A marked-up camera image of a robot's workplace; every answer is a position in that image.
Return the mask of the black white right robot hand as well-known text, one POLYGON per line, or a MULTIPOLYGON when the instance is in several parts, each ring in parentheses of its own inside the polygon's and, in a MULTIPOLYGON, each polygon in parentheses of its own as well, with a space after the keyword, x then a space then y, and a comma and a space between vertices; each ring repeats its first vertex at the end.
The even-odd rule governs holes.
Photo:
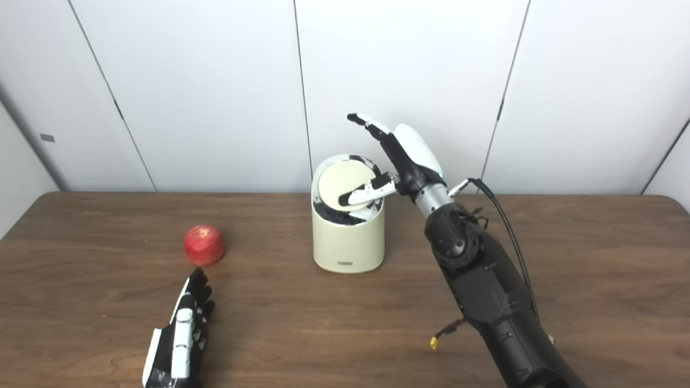
POLYGON ((394 192, 414 200, 427 186, 446 186, 437 158, 414 128, 399 124, 390 129, 360 113, 350 113, 347 119, 364 127, 379 142, 396 173, 379 174, 352 191, 341 194, 338 197, 340 206, 373 202, 394 192))

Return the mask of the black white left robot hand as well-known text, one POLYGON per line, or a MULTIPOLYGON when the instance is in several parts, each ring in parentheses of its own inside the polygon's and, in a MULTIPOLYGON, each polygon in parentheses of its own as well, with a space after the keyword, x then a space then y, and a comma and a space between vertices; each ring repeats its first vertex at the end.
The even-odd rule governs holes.
POLYGON ((201 364, 215 309, 209 278, 195 268, 185 281, 167 326, 155 328, 143 366, 143 387, 202 387, 201 364))

